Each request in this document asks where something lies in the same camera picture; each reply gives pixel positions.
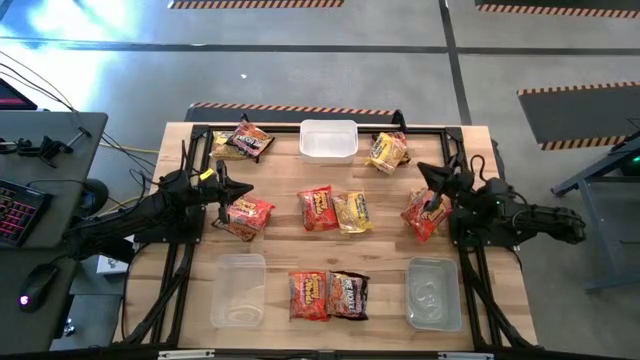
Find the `hazard tape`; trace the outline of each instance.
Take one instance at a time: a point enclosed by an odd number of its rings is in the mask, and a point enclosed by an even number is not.
[[[623,87],[631,87],[631,86],[640,86],[640,81],[623,81],[618,83],[605,83],[605,84],[595,84],[595,85],[555,86],[555,87],[548,87],[548,88],[524,89],[524,90],[518,90],[517,94],[518,96],[522,96],[522,95],[544,94],[544,93],[554,93],[554,92],[564,92],[564,91],[614,89],[614,88],[623,88]]]
[[[548,141],[539,145],[540,148],[545,151],[580,149],[596,146],[613,146],[620,144],[625,138],[626,136],[604,136],[598,138]]]
[[[271,9],[341,7],[344,0],[195,0],[172,1],[169,9]]]
[[[476,5],[476,8],[485,12],[501,12],[512,14],[540,14],[540,15],[573,15],[573,16],[593,16],[633,19],[640,18],[640,11],[636,10],[614,10],[614,9],[583,9],[583,8],[561,8],[548,6],[526,6],[526,5],[497,5],[483,4]]]
[[[311,113],[333,113],[333,114],[362,114],[362,115],[393,115],[395,110],[369,110],[350,108],[327,108],[320,106],[287,106],[287,105],[255,105],[255,104],[225,104],[198,102],[191,107],[229,110],[271,110],[271,111],[295,111]]]

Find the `empty plastic tray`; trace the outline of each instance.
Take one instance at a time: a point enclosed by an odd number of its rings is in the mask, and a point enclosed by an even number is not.
[[[213,326],[258,326],[264,312],[266,263],[259,254],[216,259],[210,319]]]
[[[458,266],[445,259],[413,258],[407,271],[407,321],[416,329],[462,327]]]
[[[300,124],[300,153],[305,162],[351,163],[358,152],[353,120],[305,120]]]

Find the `chip bag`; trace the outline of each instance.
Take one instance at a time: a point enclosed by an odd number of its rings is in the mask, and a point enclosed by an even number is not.
[[[402,143],[404,144],[404,146],[407,146],[407,137],[404,135],[403,132],[401,131],[396,131],[396,132],[392,132],[392,133],[387,133],[389,136],[394,137],[400,141],[402,141]],[[371,136],[373,138],[373,141],[375,143],[376,140],[378,140],[378,137],[380,137],[380,134],[373,134]],[[406,165],[411,161],[411,156],[409,155],[409,150],[407,147],[407,151],[404,152],[404,155],[402,156],[402,160],[400,160],[400,162],[398,163],[398,166],[400,165]]]
[[[373,144],[371,153],[365,165],[373,164],[379,170],[391,175],[402,160],[407,146],[400,139],[387,133],[380,133],[378,140]]]
[[[349,320],[368,320],[368,281],[369,277],[352,272],[330,272],[329,315]]]
[[[334,196],[333,205],[341,233],[357,234],[373,229],[363,191]]]
[[[271,145],[274,139],[273,136],[258,129],[252,123],[243,120],[227,140],[227,143],[246,151],[251,157],[258,157]]]
[[[247,152],[234,145],[227,144],[233,131],[213,132],[213,152],[211,156],[219,160],[243,160],[249,157]]]
[[[451,206],[441,202],[440,206],[431,212],[424,211],[424,206],[431,200],[433,191],[423,188],[411,194],[409,207],[400,214],[407,225],[413,228],[418,242],[424,244],[440,223],[451,213]]]
[[[215,222],[214,226],[223,228],[243,241],[251,241],[271,217],[275,206],[251,195],[242,195],[227,208],[229,223]]]
[[[298,193],[302,205],[302,221],[307,231],[325,231],[338,227],[331,199],[331,186]]]
[[[329,320],[327,314],[327,275],[324,272],[289,273],[289,318]]]

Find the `wooden tabletop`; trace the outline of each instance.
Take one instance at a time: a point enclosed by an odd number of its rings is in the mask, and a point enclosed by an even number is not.
[[[193,123],[169,123],[156,167],[157,180],[180,166],[180,144],[188,143]],[[485,176],[497,176],[496,162],[484,126],[463,126],[467,157],[487,159]],[[274,134],[276,141],[261,157],[252,161],[227,161],[229,176],[254,184],[252,195],[276,206],[263,234],[244,243],[209,224],[217,215],[216,205],[207,209],[201,244],[196,249],[185,303],[179,346],[181,348],[262,348],[340,350],[471,350],[461,274],[458,274],[463,314],[459,332],[417,331],[405,316],[405,271],[413,257],[451,259],[458,254],[451,245],[446,224],[427,244],[419,245],[400,212],[408,205],[411,189],[426,186],[415,164],[442,164],[440,140],[430,135],[408,136],[411,164],[392,175],[364,166],[371,148],[370,135],[361,135],[359,150],[351,166],[305,164],[300,159],[297,134]],[[373,231],[342,235],[338,230],[306,232],[296,193],[332,185],[334,193],[363,190],[375,225]],[[158,296],[166,257],[166,245],[148,246],[136,259],[127,290],[127,329],[131,331]],[[212,326],[209,314],[215,261],[221,254],[254,253],[266,259],[264,317],[257,328]],[[513,254],[488,248],[487,260],[494,296],[509,320],[532,343],[536,343],[522,274]],[[368,321],[328,322],[289,320],[288,272],[291,270],[347,270],[366,274],[369,283]],[[483,331],[486,316],[481,310]],[[165,329],[172,311],[165,317]]]

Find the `concrete floor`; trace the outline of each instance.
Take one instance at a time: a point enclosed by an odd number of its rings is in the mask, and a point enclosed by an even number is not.
[[[449,6],[458,46],[640,47],[638,20],[479,13],[472,0],[449,0]],[[0,22],[0,36],[154,44],[446,46],[437,0],[347,0],[338,9],[217,11],[172,11],[162,0],[19,0]],[[141,148],[157,149],[165,123],[184,119],[189,104],[197,101],[397,107],[410,123],[460,124],[446,54],[68,51],[20,42],[2,48],[56,84],[76,108],[108,113],[107,131],[122,144]],[[460,56],[471,121],[490,127],[500,143],[508,181],[530,202],[583,212],[577,194],[556,199],[548,189],[606,149],[538,150],[516,90],[638,80],[638,60]],[[60,108],[33,92],[24,93],[43,107]],[[131,167],[124,156],[101,148],[91,176],[105,181],[113,197],[127,199],[139,191],[128,175]],[[583,291],[586,281],[606,271],[593,241],[569,246],[539,236],[522,246],[521,257],[542,346],[640,358],[640,286],[593,295]],[[83,265],[74,292],[118,294],[121,279],[91,275],[94,260]],[[96,301],[115,303],[117,297]],[[92,306],[86,299],[74,304],[72,317],[85,319],[76,323],[78,332],[86,333],[58,341],[55,348],[108,344],[113,329],[98,329],[107,319],[90,320],[86,312]]]

